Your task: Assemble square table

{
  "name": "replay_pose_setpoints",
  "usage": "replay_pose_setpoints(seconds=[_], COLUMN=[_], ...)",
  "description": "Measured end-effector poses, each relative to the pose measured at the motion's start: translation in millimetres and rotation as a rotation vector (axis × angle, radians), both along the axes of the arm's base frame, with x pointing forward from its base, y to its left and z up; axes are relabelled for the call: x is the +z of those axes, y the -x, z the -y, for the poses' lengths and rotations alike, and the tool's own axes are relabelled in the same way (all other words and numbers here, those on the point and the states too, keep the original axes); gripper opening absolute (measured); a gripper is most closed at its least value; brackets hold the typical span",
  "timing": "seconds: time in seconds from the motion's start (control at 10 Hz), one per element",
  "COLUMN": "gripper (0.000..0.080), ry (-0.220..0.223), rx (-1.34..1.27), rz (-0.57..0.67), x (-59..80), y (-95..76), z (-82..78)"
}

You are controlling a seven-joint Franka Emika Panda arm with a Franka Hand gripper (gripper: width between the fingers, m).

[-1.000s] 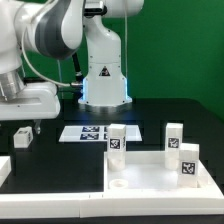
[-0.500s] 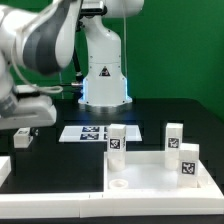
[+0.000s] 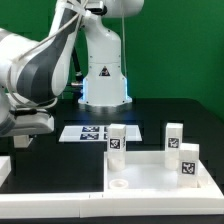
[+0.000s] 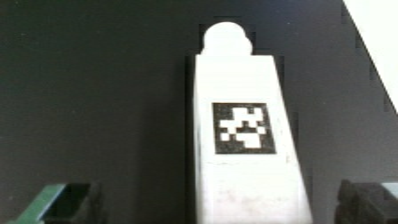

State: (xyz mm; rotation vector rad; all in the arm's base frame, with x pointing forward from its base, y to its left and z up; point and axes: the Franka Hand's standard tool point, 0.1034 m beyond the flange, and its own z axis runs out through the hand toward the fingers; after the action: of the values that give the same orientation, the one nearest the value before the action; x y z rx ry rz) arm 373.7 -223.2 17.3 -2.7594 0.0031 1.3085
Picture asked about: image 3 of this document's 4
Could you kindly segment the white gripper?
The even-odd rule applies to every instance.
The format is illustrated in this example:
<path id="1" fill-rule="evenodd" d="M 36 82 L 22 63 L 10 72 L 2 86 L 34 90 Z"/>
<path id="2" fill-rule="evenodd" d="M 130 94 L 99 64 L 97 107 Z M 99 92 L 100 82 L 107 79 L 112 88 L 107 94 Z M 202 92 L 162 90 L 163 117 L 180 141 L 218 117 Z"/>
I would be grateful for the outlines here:
<path id="1" fill-rule="evenodd" d="M 3 122 L 3 136 L 37 135 L 54 130 L 54 117 L 46 110 L 11 110 Z"/>

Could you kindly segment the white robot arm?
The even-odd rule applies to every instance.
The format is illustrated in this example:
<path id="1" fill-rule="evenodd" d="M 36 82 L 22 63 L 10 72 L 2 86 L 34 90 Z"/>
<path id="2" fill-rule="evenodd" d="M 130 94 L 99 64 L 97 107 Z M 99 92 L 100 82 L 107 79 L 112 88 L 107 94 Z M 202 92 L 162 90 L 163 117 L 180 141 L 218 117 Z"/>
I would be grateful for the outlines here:
<path id="1" fill-rule="evenodd" d="M 54 130 L 47 113 L 66 87 L 77 33 L 83 29 L 88 74 L 80 106 L 115 110 L 128 105 L 121 40 L 102 19 L 138 14 L 144 0 L 57 0 L 48 37 L 37 42 L 0 29 L 0 137 Z"/>

